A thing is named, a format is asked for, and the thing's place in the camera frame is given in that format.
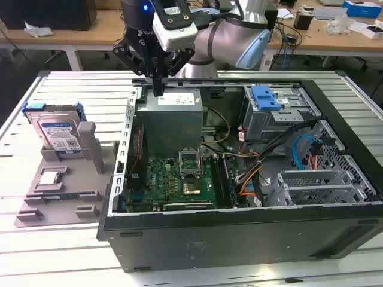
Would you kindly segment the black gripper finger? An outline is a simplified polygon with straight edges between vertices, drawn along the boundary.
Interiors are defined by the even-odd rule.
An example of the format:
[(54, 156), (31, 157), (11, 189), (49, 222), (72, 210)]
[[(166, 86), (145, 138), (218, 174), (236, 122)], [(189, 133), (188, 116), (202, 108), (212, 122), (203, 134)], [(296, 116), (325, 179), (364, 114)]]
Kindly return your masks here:
[(138, 46), (133, 47), (127, 38), (115, 43), (112, 53), (137, 75), (143, 75), (148, 83), (153, 86), (155, 96), (160, 96), (160, 74), (158, 70), (157, 57), (150, 50), (147, 39), (141, 38), (133, 41)]
[(182, 48), (173, 52), (161, 52), (159, 56), (159, 96), (165, 89), (168, 76), (174, 76), (194, 56), (193, 48)]

